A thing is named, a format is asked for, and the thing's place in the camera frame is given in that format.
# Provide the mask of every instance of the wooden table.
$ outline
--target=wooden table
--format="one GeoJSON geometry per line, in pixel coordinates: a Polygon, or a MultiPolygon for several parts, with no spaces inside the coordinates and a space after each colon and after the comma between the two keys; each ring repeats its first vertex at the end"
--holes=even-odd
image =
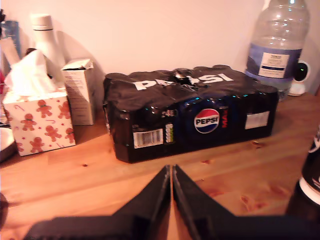
{"type": "MultiPolygon", "coordinates": [[[[9,202],[2,240],[22,239],[36,222],[56,216],[111,215],[166,164],[179,164],[211,197],[236,215],[283,214],[320,123],[320,104],[305,94],[278,105],[271,137],[136,164],[116,159],[102,114],[75,127],[77,145],[1,164],[9,202]]],[[[167,238],[181,237],[170,211],[167,238]]]]}

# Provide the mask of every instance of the small cardboard box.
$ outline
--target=small cardboard box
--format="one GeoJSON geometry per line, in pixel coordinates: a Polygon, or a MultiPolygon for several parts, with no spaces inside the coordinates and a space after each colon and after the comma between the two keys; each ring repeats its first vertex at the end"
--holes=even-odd
{"type": "Polygon", "coordinates": [[[89,58],[71,60],[61,71],[71,105],[73,125],[93,125],[95,121],[93,62],[89,58]]]}
{"type": "Polygon", "coordinates": [[[45,96],[9,91],[3,105],[20,156],[76,145],[65,87],[45,96]]]}

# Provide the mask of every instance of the tissue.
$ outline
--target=tissue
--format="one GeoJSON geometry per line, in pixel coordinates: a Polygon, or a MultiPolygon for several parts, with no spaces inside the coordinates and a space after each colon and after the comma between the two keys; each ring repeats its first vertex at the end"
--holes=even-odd
{"type": "Polygon", "coordinates": [[[43,96],[58,89],[54,78],[47,75],[46,59],[40,50],[13,64],[4,82],[19,96],[43,96]]]}

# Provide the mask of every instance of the security camera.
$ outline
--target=security camera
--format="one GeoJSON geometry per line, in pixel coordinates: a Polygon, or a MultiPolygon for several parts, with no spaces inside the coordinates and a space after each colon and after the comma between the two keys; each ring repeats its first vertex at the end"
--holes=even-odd
{"type": "Polygon", "coordinates": [[[303,82],[308,79],[310,72],[310,65],[305,61],[299,60],[294,71],[289,96],[300,96],[306,92],[306,86],[303,82]]]}

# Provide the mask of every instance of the barcode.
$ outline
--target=barcode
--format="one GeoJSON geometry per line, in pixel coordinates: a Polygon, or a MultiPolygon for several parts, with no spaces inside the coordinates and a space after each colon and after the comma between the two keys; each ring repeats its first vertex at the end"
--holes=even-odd
{"type": "Polygon", "coordinates": [[[164,143],[163,130],[134,132],[133,133],[134,148],[145,148],[164,143]]]}

